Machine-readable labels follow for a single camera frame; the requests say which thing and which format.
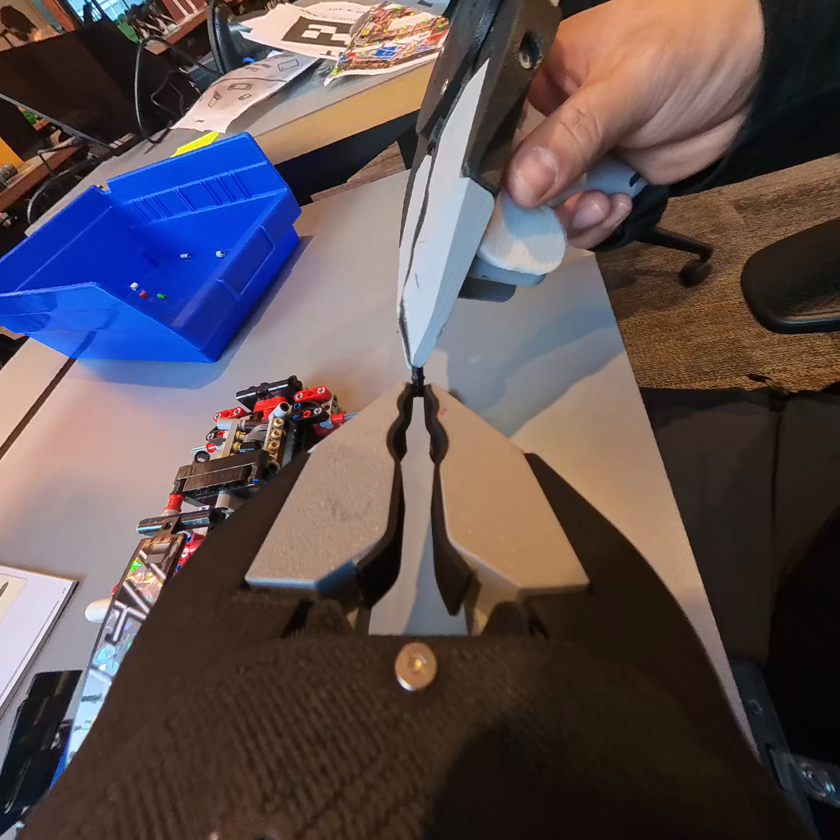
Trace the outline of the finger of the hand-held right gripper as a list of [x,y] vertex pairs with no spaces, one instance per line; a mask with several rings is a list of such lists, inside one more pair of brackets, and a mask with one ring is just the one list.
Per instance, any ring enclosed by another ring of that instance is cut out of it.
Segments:
[[427,151],[427,142],[418,141],[413,167],[409,175],[403,206],[397,280],[397,325],[402,345],[408,348],[407,326],[404,314],[404,292],[412,267],[418,233],[423,225],[427,207],[427,188],[433,168],[433,157]]
[[431,154],[427,207],[406,284],[409,367],[424,366],[452,312],[494,207],[494,196],[462,174],[489,61],[465,84]]

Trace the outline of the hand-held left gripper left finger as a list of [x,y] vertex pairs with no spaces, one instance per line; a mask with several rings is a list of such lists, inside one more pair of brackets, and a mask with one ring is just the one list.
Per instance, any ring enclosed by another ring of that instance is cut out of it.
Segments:
[[364,633],[402,566],[402,461],[415,391],[400,384],[295,457],[245,509],[245,590],[301,634],[321,608]]

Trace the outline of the white instruction sheet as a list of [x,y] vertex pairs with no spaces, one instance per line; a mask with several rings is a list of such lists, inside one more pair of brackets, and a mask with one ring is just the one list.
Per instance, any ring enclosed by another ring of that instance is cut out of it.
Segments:
[[314,56],[275,50],[263,60],[245,63],[211,84],[173,128],[225,133],[248,109],[319,62]]

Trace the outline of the dark computer monitor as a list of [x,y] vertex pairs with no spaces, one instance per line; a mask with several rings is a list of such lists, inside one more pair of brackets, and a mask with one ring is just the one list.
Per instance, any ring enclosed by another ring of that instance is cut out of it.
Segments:
[[3,50],[1,96],[91,144],[113,146],[139,132],[128,96],[78,32]]

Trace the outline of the blue plastic bin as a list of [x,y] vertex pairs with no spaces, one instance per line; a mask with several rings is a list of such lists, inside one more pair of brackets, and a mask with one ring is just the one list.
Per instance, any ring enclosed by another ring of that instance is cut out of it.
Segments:
[[247,133],[122,174],[2,258],[2,326],[75,359],[213,363],[298,245],[300,213]]

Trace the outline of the grey desk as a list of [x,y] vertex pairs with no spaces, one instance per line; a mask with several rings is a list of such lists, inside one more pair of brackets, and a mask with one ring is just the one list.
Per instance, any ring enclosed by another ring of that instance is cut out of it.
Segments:
[[346,182],[414,126],[434,63],[324,85],[313,66],[210,140],[247,133],[304,203]]
[[[305,206],[299,248],[215,364],[81,361],[2,455],[2,562],[78,581],[2,713],[2,753],[33,674],[82,669],[142,518],[236,390],[284,375],[360,411],[408,378],[396,324],[407,174]],[[459,300],[426,368],[525,452],[539,455],[657,572],[705,645],[738,724],[739,692],[595,255],[504,303]]]

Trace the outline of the printed marker sheet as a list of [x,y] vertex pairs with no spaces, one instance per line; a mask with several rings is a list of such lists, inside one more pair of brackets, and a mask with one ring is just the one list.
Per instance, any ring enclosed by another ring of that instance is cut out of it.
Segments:
[[317,59],[337,60],[349,47],[354,26],[371,10],[352,2],[309,7],[281,3],[244,23],[244,38],[261,46]]

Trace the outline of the white booklet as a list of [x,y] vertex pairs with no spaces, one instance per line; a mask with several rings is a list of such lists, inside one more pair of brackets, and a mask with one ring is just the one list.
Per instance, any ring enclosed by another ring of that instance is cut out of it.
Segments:
[[1,711],[63,613],[77,581],[1,565]]

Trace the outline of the colourful printed sheet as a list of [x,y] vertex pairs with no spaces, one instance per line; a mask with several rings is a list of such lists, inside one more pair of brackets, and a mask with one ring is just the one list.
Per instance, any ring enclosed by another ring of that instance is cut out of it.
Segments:
[[435,61],[444,46],[449,20],[402,3],[370,7],[352,26],[350,42],[325,75],[325,87],[349,77],[372,77]]

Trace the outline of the black phone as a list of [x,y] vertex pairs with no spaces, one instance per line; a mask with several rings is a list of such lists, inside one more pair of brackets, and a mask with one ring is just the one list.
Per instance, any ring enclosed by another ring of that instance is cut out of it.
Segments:
[[1,772],[2,833],[49,789],[69,738],[66,714],[80,677],[78,669],[38,673],[18,707]]

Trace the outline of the person's right hand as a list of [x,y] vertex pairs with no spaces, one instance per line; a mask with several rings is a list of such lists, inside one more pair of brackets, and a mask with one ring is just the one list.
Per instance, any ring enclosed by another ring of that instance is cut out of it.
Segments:
[[513,153],[507,191],[550,205],[606,154],[650,185],[704,170],[747,117],[763,37],[754,1],[612,1],[565,19],[529,91],[544,120]]

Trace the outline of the toy building brick car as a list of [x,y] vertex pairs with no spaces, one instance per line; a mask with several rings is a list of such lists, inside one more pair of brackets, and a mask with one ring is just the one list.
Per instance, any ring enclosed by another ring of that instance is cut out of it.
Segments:
[[305,386],[295,375],[251,385],[237,392],[236,401],[213,415],[205,442],[177,470],[162,514],[138,524],[140,541],[110,596],[87,607],[86,618],[99,625],[99,632],[59,772],[89,734],[164,587],[209,535],[294,456],[355,416],[327,386]]

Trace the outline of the black office chair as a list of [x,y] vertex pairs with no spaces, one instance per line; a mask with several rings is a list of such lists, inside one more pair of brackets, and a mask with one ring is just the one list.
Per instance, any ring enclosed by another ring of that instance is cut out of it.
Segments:
[[221,75],[263,60],[267,49],[245,37],[246,27],[232,17],[228,4],[208,1],[206,26],[211,55]]

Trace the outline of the person's right forearm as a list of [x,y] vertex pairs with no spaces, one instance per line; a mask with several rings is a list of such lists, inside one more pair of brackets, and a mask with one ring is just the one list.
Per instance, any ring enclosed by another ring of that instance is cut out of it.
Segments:
[[668,188],[684,196],[839,152],[839,2],[762,1],[764,45],[749,114],[719,162]]

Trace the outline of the person's dark trousers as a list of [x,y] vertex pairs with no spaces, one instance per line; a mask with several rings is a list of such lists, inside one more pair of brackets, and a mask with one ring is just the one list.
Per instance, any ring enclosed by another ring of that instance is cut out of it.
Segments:
[[838,384],[642,396],[728,656],[792,751],[838,766]]

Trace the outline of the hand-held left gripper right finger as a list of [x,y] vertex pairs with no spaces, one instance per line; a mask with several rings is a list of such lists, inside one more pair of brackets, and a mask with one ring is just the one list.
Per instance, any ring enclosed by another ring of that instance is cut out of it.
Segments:
[[451,615],[479,636],[500,605],[590,583],[519,446],[437,385],[424,410],[434,463],[434,572]]

